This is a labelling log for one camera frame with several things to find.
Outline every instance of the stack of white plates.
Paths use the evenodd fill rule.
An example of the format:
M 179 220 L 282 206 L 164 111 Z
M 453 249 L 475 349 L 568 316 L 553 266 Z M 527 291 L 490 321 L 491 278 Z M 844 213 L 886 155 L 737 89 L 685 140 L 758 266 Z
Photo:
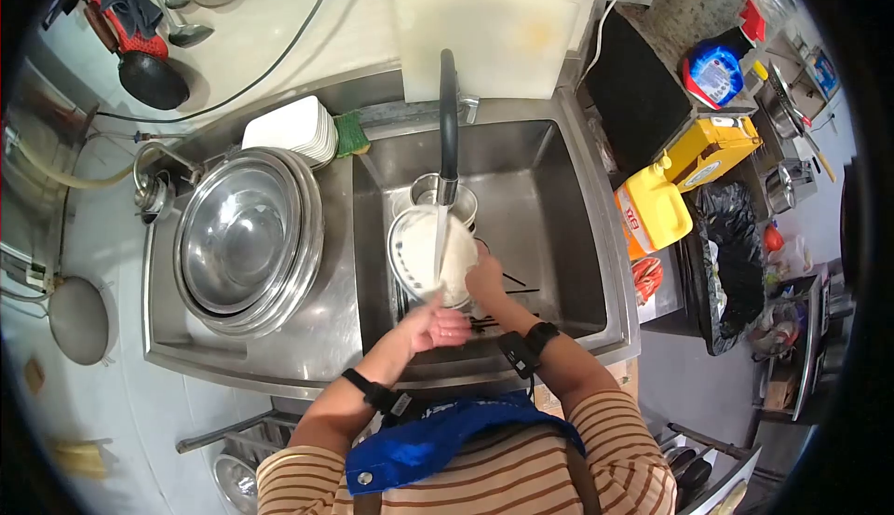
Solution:
M 273 147 L 297 152 L 312 169 L 328 164 L 338 150 L 338 131 L 316 96 L 308 96 L 252 120 L 242 148 Z

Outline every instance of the blue detergent bottle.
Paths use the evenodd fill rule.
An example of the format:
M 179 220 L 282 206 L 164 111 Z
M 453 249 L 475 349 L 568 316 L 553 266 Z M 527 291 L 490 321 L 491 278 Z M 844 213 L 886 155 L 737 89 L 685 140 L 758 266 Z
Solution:
M 745 77 L 738 62 L 756 40 L 764 41 L 766 22 L 752 0 L 745 1 L 739 16 L 741 26 L 698 42 L 683 58 L 683 86 L 712 109 L 725 106 L 742 90 Z

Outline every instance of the person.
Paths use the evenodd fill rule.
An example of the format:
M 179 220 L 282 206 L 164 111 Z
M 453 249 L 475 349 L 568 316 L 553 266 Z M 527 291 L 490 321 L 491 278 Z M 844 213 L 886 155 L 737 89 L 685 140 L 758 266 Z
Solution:
M 469 293 L 502 330 L 526 334 L 541 320 L 508 297 L 500 263 L 478 246 Z M 415 354 L 470 336 L 462 313 L 436 298 L 387 332 L 355 370 L 392 387 Z M 563 333 L 546 342 L 540 361 L 536 374 L 567 421 L 536 410 L 525 391 L 464 398 L 353 449 L 375 411 L 359 387 L 338 378 L 307 409 L 288 447 L 258 467 L 258 515 L 672 513 L 675 480 L 632 397 Z

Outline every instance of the white cutting board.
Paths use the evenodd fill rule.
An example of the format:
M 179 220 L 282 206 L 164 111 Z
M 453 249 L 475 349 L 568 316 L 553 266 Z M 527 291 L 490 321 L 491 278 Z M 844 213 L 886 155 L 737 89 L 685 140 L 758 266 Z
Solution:
M 564 0 L 394 0 L 404 99 L 438 99 L 441 50 L 460 90 L 479 97 L 550 98 L 577 3 Z

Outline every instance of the blue apron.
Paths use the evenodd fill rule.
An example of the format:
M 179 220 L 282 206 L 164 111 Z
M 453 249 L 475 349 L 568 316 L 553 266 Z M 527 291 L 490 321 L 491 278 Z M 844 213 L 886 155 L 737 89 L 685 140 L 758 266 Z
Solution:
M 348 452 L 348 492 L 373 494 L 419 482 L 441 472 L 478 432 L 518 423 L 553 424 L 586 456 L 575 427 L 536 409 L 525 391 L 493 399 L 463 398 L 430 407 L 421 420 L 383 428 Z

